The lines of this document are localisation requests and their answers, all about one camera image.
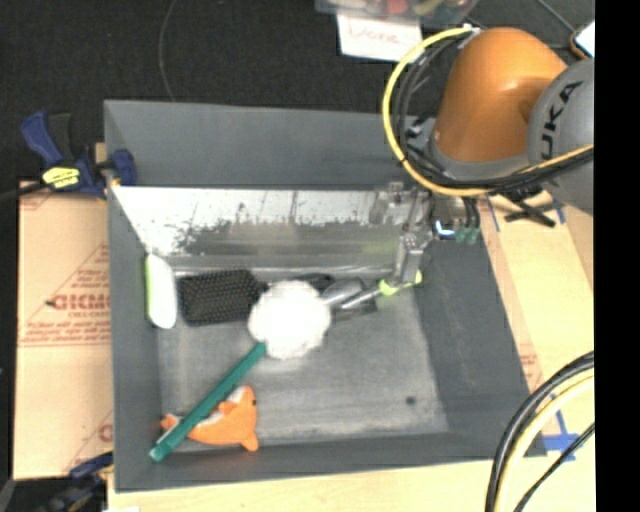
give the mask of yellow cable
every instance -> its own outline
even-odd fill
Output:
[[[500,478],[500,484],[497,491],[496,502],[494,510],[496,512],[506,511],[506,490],[509,486],[509,481],[513,475],[513,468],[516,463],[522,459],[525,452],[531,446],[531,443],[538,435],[538,433],[542,430],[542,428],[551,420],[551,418],[560,410],[563,406],[565,406],[568,402],[573,400],[576,396],[584,393],[585,391],[593,388],[595,382],[594,375],[589,375],[588,377],[579,380],[574,383],[570,387],[566,388],[562,391],[556,398],[547,403],[536,416],[533,418],[531,423],[527,425],[525,430],[519,436],[518,441],[514,445],[514,448],[509,455],[509,458],[506,460],[504,465],[504,470],[502,472],[502,477]]]
[[[394,68],[391,76],[389,77],[389,81],[387,82],[387,86],[384,90],[384,96],[382,98],[382,124],[384,127],[385,137],[387,138],[387,142],[393,151],[395,157],[400,161],[405,170],[425,188],[432,190],[433,192],[437,192],[439,194],[447,195],[447,196],[457,196],[457,197],[470,197],[470,196],[478,196],[486,194],[490,191],[490,189],[486,188],[453,188],[446,187],[442,185],[438,185],[428,180],[425,176],[423,176],[420,172],[418,172],[407,160],[398,140],[393,133],[393,125],[391,123],[391,96],[393,95],[393,90],[395,89],[396,83],[400,78],[401,73],[404,69],[411,64],[424,50],[426,50],[429,46],[434,45],[435,43],[442,41],[443,39],[449,37],[455,37],[458,35],[466,34],[469,32],[474,32],[476,29],[473,27],[461,27],[461,28],[452,28],[449,30],[444,30],[442,32],[438,32],[433,36],[430,36],[416,46],[414,46],[409,52],[404,55]],[[536,169],[541,169],[544,167],[548,167],[550,165],[562,162],[563,160],[567,160],[574,156],[577,156],[585,151],[593,148],[593,144],[589,144],[578,148],[574,151],[566,153],[564,155],[560,155],[558,157],[547,160],[541,164],[536,164],[526,169],[520,171],[520,173],[530,172]]]

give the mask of blue clamp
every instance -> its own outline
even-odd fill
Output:
[[[92,164],[86,151],[73,161],[65,159],[49,132],[45,111],[29,116],[20,129],[29,148],[44,160],[43,183],[55,192],[78,192],[104,199],[107,183],[100,171],[106,168],[115,171],[121,185],[136,183],[133,156],[126,149],[114,151],[107,162],[99,164]]]

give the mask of kuka logo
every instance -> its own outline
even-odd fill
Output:
[[[556,135],[557,120],[564,112],[564,107],[569,102],[571,94],[583,83],[581,81],[565,85],[560,94],[558,94],[560,101],[553,103],[547,111],[547,120],[544,123],[544,131],[542,132],[543,145],[540,153],[543,160],[550,160],[553,157],[553,138]]]

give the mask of blue tape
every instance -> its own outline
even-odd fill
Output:
[[[578,439],[578,434],[570,434],[567,431],[567,426],[564,422],[564,418],[562,417],[562,413],[558,411],[556,413],[556,418],[558,420],[558,424],[560,425],[560,433],[559,434],[549,434],[542,436],[542,440],[544,442],[544,447],[547,451],[558,451],[564,452],[571,443],[573,443],[576,439]],[[569,455],[565,461],[575,460],[576,457],[572,453]]]

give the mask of teal brush handle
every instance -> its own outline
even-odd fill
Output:
[[[160,462],[169,455],[189,435],[194,427],[222,400],[227,397],[240,379],[256,364],[267,352],[266,345],[258,342],[244,358],[222,379],[220,384],[211,391],[196,407],[187,414],[182,421],[158,439],[156,445],[149,452],[149,456],[156,462]]]

